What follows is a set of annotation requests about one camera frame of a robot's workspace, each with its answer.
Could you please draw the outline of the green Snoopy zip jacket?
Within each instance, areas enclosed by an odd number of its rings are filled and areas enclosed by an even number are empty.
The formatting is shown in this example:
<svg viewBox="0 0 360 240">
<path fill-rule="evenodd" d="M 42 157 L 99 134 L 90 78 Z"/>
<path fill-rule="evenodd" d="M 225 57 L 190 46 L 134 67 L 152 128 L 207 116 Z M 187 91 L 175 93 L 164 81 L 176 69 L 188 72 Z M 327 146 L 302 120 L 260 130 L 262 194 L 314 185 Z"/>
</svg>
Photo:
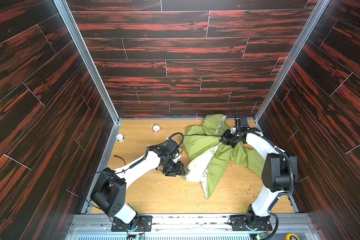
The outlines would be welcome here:
<svg viewBox="0 0 360 240">
<path fill-rule="evenodd" d="M 188 126 L 183 146 L 189 155 L 188 182 L 200 182 L 207 199 L 211 197 L 226 171 L 229 161 L 244 166 L 262 176 L 265 159 L 256 151 L 241 144 L 235 147 L 220 142 L 225 131 L 231 128 L 222 114 L 208 115 L 201 125 Z"/>
</svg>

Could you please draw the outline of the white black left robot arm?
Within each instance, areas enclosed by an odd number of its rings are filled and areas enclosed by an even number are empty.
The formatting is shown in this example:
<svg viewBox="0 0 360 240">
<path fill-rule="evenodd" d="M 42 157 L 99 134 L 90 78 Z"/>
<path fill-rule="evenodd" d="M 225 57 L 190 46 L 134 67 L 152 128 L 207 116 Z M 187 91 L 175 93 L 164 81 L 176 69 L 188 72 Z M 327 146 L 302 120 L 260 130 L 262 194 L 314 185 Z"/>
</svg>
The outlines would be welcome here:
<svg viewBox="0 0 360 240">
<path fill-rule="evenodd" d="M 139 159 L 116 170 L 103 169 L 92 190 L 91 200 L 108 217 L 116 218 L 134 230 L 139 214 L 126 203 L 128 187 L 151 170 L 158 170 L 166 177 L 185 176 L 187 169 L 179 160 L 183 141 L 182 133 L 174 133 L 163 143 L 147 146 L 145 154 Z"/>
</svg>

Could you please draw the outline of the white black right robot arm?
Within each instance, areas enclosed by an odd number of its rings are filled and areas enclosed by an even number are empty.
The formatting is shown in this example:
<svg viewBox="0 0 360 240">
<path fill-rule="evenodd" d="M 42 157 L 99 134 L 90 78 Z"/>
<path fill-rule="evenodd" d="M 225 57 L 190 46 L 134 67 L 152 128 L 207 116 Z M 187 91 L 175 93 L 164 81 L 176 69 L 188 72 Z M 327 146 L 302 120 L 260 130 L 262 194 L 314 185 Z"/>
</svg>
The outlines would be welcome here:
<svg viewBox="0 0 360 240">
<path fill-rule="evenodd" d="M 271 210 L 281 196 L 291 195 L 297 184 L 297 157 L 288 155 L 262 135 L 256 128 L 250 128 L 247 121 L 239 118 L 236 107 L 232 107 L 235 129 L 223 133 L 220 142 L 235 147 L 240 142 L 255 148 L 265 160 L 262 170 L 263 188 L 255 202 L 247 210 L 244 221 L 250 230 L 270 225 Z"/>
</svg>

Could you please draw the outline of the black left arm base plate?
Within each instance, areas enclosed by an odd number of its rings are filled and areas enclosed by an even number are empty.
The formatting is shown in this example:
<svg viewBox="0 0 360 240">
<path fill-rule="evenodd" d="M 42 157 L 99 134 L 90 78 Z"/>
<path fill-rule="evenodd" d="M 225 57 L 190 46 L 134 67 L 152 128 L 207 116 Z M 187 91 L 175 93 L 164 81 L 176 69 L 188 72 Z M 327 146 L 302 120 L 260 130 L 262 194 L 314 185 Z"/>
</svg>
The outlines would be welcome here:
<svg viewBox="0 0 360 240">
<path fill-rule="evenodd" d="M 134 219 L 126 224 L 122 220 L 114 217 L 111 232 L 150 232 L 152 229 L 153 216 L 136 215 Z"/>
</svg>

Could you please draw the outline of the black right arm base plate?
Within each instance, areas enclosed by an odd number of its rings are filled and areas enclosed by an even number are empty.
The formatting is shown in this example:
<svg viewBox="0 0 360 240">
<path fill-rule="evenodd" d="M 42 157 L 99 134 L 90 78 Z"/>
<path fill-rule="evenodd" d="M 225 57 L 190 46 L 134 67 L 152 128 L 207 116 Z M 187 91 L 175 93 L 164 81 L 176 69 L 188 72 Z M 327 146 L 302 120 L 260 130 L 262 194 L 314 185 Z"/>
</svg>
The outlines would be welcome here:
<svg viewBox="0 0 360 240">
<path fill-rule="evenodd" d="M 271 231 L 272 225 L 270 216 L 258 217 L 249 215 L 232 215 L 228 220 L 233 231 L 260 231 L 267 232 Z"/>
</svg>

